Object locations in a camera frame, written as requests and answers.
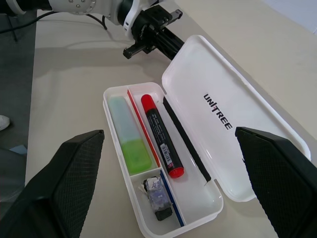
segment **shoe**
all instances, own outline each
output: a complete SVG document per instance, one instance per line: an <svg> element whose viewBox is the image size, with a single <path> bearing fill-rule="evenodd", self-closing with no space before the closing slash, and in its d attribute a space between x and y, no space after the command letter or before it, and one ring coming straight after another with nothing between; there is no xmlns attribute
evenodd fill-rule
<svg viewBox="0 0 317 238"><path fill-rule="evenodd" d="M10 125L10 119L0 115L0 130L6 129Z"/></svg>

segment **white table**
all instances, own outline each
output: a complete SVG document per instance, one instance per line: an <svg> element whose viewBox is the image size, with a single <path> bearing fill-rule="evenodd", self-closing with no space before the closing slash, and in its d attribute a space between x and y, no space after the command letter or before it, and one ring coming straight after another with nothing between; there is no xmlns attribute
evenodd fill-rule
<svg viewBox="0 0 317 238"><path fill-rule="evenodd" d="M169 3L168 8L177 7ZM122 52L132 42L122 27L107 23L107 33L86 16L58 13L37 24L26 181L50 161L62 142L103 129L96 189L81 237L141 238L103 110L103 92L119 85L160 83L170 60L159 52L127 60ZM170 28L182 40L193 34L209 39L186 14ZM180 237L277 237L256 199L236 203L223 197L224 209L215 220Z"/></svg>

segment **gray floor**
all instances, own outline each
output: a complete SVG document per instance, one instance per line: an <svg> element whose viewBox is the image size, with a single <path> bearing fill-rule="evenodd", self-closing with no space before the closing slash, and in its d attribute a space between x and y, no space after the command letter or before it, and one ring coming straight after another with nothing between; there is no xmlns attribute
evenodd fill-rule
<svg viewBox="0 0 317 238"><path fill-rule="evenodd" d="M31 21L35 12L11 18L13 26ZM9 28L7 19L0 15L0 30ZM31 105L33 60L36 26L0 35L0 115L10 117L11 125L0 131L0 148L9 149L28 143Z"/></svg>

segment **cable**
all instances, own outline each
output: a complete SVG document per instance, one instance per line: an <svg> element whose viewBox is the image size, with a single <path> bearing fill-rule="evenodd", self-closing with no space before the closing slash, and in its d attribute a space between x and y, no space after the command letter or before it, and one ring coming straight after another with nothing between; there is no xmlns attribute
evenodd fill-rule
<svg viewBox="0 0 317 238"><path fill-rule="evenodd" d="M41 16L38 16L37 18L33 19L32 21L30 21L29 23L26 23L24 25L21 25L21 26L17 26L17 27L13 27L13 28L10 28L10 29L6 29L6 30L2 30L0 31L0 34L2 33L6 33L6 32L10 32L10 31L15 31L15 30L18 30L18 29L21 29L21 28L24 28L24 27L27 27L29 25L32 25L34 24L35 22L37 22L38 20L41 20L43 17L46 17L46 16L49 16L49 15L52 15L52 14L55 14L55 13L59 13L58 11L50 11L50 12L47 12L47 13L44 13L43 15ZM103 16L103 20L100 21L98 18L96 18L95 16L92 16L90 14L86 14L86 16L96 20L98 23L100 23L103 28L105 30L107 30L108 28L106 27L106 24L105 24L105 16Z"/></svg>

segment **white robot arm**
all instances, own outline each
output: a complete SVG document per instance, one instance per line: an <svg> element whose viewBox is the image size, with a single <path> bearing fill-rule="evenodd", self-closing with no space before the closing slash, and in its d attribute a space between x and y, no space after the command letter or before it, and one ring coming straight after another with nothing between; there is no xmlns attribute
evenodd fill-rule
<svg viewBox="0 0 317 238"><path fill-rule="evenodd" d="M11 16L29 10L52 10L73 14L99 13L115 25L122 25L135 44L124 50L128 59L140 51L159 49L173 59L184 44L166 26L182 16L180 10L169 13L158 3L163 0L0 0L0 13Z"/></svg>

